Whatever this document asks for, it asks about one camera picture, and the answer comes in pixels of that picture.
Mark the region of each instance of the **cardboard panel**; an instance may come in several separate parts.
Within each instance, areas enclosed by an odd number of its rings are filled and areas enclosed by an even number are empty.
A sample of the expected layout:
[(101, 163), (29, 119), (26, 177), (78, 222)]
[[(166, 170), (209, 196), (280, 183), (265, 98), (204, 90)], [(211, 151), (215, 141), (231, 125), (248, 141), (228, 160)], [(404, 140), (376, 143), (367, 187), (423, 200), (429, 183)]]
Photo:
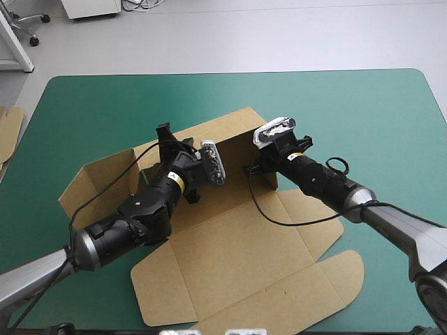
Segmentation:
[[(290, 222), (276, 193), (259, 201)], [(314, 262), (296, 230), (267, 222), (251, 202), (170, 240), (199, 320)]]
[[(320, 200), (306, 196), (299, 189), (281, 191), (278, 192), (278, 196), (295, 223), (312, 221), (335, 214), (331, 208), (321, 204)], [(318, 260), (344, 231), (343, 224), (338, 218), (296, 229), (315, 260)]]
[[(348, 261), (342, 254), (335, 263), (343, 267)], [(194, 328), (201, 329), (204, 335), (223, 334), (228, 328), (266, 328), (269, 335), (294, 335), (345, 306), (315, 264), (259, 290)]]
[(169, 241), (160, 246), (153, 257), (146, 258), (131, 271), (133, 287), (141, 297), (141, 314), (146, 325), (197, 321), (197, 315), (184, 284), (182, 273)]
[(347, 250), (319, 262), (318, 265), (328, 277), (340, 299), (346, 305), (353, 302), (365, 280), (362, 256), (354, 250)]
[[(91, 182), (89, 175), (82, 168), (72, 181), (70, 188), (67, 188), (59, 198), (59, 203), (64, 208), (68, 217), (88, 199), (96, 194), (96, 189)], [(89, 206), (85, 207), (76, 217), (75, 227), (77, 229), (89, 225), (91, 222), (100, 220), (107, 215), (105, 205), (101, 198), (93, 201)]]
[(12, 107), (8, 113), (4, 107), (0, 110), (0, 164), (13, 155), (23, 117), (23, 110), (18, 107)]
[[(191, 228), (249, 202), (251, 196), (247, 183), (247, 177), (239, 173), (228, 177), (224, 187), (206, 186), (200, 189), (200, 202), (197, 204), (189, 204), (182, 198), (171, 219), (173, 233), (176, 234), (184, 229)], [(252, 184), (253, 188), (256, 189), (257, 196), (265, 195), (274, 190), (270, 182), (263, 176), (253, 177)]]
[[(129, 166), (134, 158), (133, 150), (128, 149), (82, 167), (59, 198), (68, 216), (71, 216), (81, 204), (102, 191)], [(138, 173), (134, 171), (135, 169), (138, 169), (136, 165), (100, 198), (85, 207), (78, 214), (75, 227), (83, 228), (115, 213), (117, 206), (130, 196), (131, 189), (138, 183)]]

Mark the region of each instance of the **cardboard flap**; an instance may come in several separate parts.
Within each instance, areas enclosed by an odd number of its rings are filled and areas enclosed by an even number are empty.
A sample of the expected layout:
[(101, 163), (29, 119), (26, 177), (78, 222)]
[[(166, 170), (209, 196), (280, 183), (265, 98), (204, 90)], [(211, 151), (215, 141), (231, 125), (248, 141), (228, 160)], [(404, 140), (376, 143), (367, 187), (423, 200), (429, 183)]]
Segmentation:
[(340, 299), (349, 305), (360, 293), (365, 280), (362, 256), (354, 250), (347, 250), (318, 265), (328, 277)]
[[(81, 204), (102, 191), (134, 159), (133, 150), (128, 149), (84, 165), (59, 197), (59, 203), (68, 216), (71, 217)], [(78, 214), (75, 227), (83, 228), (116, 212), (117, 206), (134, 192), (133, 188), (136, 188), (137, 181), (138, 168), (134, 165), (127, 175)]]
[[(321, 201), (306, 196), (299, 189), (278, 192), (291, 220), (295, 223), (316, 220), (334, 215), (331, 208), (321, 204)], [(309, 252), (318, 260), (343, 235), (342, 222), (335, 218), (316, 225), (305, 225), (296, 228), (305, 241)]]
[(12, 107), (8, 113), (4, 108), (0, 110), (0, 164), (14, 153), (23, 117), (23, 110), (18, 107)]
[(358, 260), (354, 251), (347, 251), (297, 271), (193, 328), (203, 335), (224, 334), (229, 328), (266, 328), (270, 335), (297, 334), (342, 310), (346, 307), (344, 299), (357, 296), (364, 273)]
[[(239, 173), (228, 177), (224, 187), (215, 188), (209, 185), (200, 189), (200, 202), (197, 204), (191, 205), (181, 198), (171, 219), (173, 234), (251, 202), (248, 187), (241, 187), (246, 184), (247, 177)], [(274, 191), (274, 187), (264, 176), (252, 177), (252, 185), (258, 197)]]
[(141, 315), (146, 325), (161, 326), (197, 321), (183, 275), (170, 241), (131, 271), (135, 293), (141, 297)]

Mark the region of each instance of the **gray floor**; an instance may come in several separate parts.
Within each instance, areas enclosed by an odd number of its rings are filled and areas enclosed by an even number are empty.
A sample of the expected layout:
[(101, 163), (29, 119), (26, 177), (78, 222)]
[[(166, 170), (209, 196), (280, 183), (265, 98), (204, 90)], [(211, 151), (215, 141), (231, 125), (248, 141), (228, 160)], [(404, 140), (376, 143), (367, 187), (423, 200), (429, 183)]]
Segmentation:
[(52, 21), (31, 24), (38, 47), (20, 38), (36, 69), (0, 72), (0, 101), (23, 107), (26, 125), (58, 75), (417, 68), (447, 115), (446, 2), (167, 0), (74, 22), (59, 0), (15, 0), (10, 9)]

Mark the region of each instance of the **cardboard sheet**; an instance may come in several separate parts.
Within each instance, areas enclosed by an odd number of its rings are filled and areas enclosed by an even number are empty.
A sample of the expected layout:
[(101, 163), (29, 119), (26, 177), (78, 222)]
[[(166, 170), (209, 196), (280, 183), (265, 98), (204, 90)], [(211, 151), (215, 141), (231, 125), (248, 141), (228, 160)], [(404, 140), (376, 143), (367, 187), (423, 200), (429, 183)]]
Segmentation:
[[(363, 282), (357, 253), (349, 251), (326, 260), (331, 267), (315, 263), (343, 233), (337, 219), (301, 228), (279, 227), (266, 221), (247, 200), (174, 234), (133, 268), (131, 278), (147, 325), (198, 320), (195, 328), (205, 335), (264, 325), (269, 334), (296, 334), (343, 309), (357, 296)], [(287, 223), (330, 215), (330, 210), (317, 206), (299, 190), (269, 192), (259, 202), (266, 213)], [(292, 202), (299, 203), (299, 209), (290, 207)], [(171, 268), (171, 262), (175, 272), (169, 276), (164, 270), (156, 272), (168, 263)], [(311, 295), (303, 283), (312, 289)], [(296, 299), (286, 296), (288, 291)], [(301, 313), (302, 300), (306, 300), (306, 313)], [(182, 313), (171, 313), (173, 309)], [(278, 321), (281, 315), (290, 320)]]
[(0, 170), (14, 153), (23, 117), (19, 107), (12, 107), (9, 112), (0, 107)]
[[(226, 185), (199, 190), (200, 202), (181, 199), (171, 218), (173, 235), (131, 272), (147, 325), (198, 321), (204, 335), (226, 329), (266, 327), (269, 334), (295, 334), (344, 308), (360, 292), (363, 265), (348, 251), (316, 261), (342, 235), (337, 219), (306, 227), (280, 227), (256, 210), (242, 168), (256, 148), (253, 131), (265, 121), (251, 108), (175, 134), (216, 142), (226, 170)], [(151, 143), (86, 164), (59, 201), (70, 216), (101, 190)], [(159, 162), (149, 152), (119, 183), (80, 213), (77, 228), (114, 212), (144, 187)], [(263, 210), (283, 222), (301, 222), (332, 212), (299, 190), (276, 192), (276, 174), (254, 176), (252, 185)]]

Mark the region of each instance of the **green table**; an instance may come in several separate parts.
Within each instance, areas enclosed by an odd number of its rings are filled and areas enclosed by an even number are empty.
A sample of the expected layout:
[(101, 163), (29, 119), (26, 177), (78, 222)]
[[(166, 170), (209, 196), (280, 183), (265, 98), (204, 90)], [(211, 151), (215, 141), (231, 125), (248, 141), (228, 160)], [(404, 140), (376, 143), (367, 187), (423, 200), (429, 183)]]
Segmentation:
[[(314, 138), (310, 156), (344, 157), (351, 178), (381, 200), (446, 222), (447, 127), (416, 70), (56, 77), (0, 184), (0, 271), (67, 243), (68, 219), (57, 198), (83, 164), (154, 139), (160, 123), (178, 131), (248, 105), (266, 120), (294, 117), (296, 134)], [(294, 186), (281, 179), (280, 187)], [(344, 223), (325, 257), (357, 250), (365, 284), (350, 306), (312, 330), (432, 325), (408, 282), (406, 256), (366, 225)], [(22, 326), (146, 328), (129, 272), (147, 252), (68, 278)]]

